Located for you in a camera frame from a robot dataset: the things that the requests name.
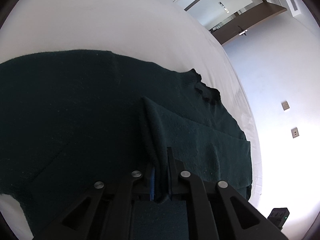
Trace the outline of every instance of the metal screw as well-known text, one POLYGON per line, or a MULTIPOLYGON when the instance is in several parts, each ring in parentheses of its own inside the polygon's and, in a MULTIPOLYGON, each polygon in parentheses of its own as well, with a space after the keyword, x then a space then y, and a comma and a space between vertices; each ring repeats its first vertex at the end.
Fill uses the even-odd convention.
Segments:
POLYGON ((182 171, 180 175, 184 178, 190 177, 191 173, 189 171, 182 171))
POLYGON ((94 187, 97 188, 97 189, 103 188, 104 187, 104 183, 102 181, 97 181, 94 184, 94 187))
POLYGON ((131 175, 134 178, 138 178, 138 177, 141 177, 142 173, 141 173, 141 171, 133 171, 133 172, 131 172, 131 175))
POLYGON ((228 183, 224 180, 221 180, 218 182, 218 186, 222 187, 222 188, 226 188, 226 187, 228 187, 228 183))

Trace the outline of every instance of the electrical socket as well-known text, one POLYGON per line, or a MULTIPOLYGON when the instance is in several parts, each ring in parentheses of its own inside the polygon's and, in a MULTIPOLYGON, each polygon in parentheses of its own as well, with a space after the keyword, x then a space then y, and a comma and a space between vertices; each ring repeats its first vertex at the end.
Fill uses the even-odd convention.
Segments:
POLYGON ((292 133, 292 138, 298 137, 299 136, 298 128, 293 128, 291 130, 291 133, 292 133))
POLYGON ((290 108, 289 104, 287 101, 284 101, 281 103, 283 110, 288 110, 290 108))

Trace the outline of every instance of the white bed sheet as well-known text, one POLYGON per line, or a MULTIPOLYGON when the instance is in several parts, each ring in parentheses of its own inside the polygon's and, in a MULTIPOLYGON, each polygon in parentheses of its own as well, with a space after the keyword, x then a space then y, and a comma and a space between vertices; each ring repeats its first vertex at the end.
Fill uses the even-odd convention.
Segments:
MULTIPOLYGON (((195 19, 169 0, 20 0, 0 30, 0 63, 71 49, 111 50, 178 72, 194 68, 220 91, 251 142, 250 203, 258 206, 262 166, 252 112, 224 49, 195 19)), ((2 195, 0 211, 19 239, 32 238, 17 203, 2 195)))

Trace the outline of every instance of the wall outlet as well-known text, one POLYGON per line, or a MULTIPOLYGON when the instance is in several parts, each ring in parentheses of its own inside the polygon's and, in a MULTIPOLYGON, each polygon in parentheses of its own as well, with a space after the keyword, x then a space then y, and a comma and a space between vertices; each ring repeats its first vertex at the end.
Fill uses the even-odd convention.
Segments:
POLYGON ((290 108, 289 104, 287 101, 284 101, 281 103, 283 110, 288 110, 290 108))
POLYGON ((293 128, 293 129, 291 130, 291 133, 292 133, 292 137, 293 137, 293 138, 298 137, 298 136, 299 136, 298 128, 293 128))

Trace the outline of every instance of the bed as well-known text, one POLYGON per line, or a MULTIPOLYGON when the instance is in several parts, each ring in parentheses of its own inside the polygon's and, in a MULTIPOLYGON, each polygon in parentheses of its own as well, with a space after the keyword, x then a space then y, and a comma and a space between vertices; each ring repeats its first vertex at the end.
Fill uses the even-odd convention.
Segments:
MULTIPOLYGON (((0 63, 26 54, 73 49, 110 50, 186 72, 217 88, 251 142, 250 203, 262 190, 261 154, 250 106, 228 56, 195 19, 169 0, 19 0, 0 29, 0 63)), ((32 234, 17 201, 0 195, 0 211, 19 239, 32 234)))

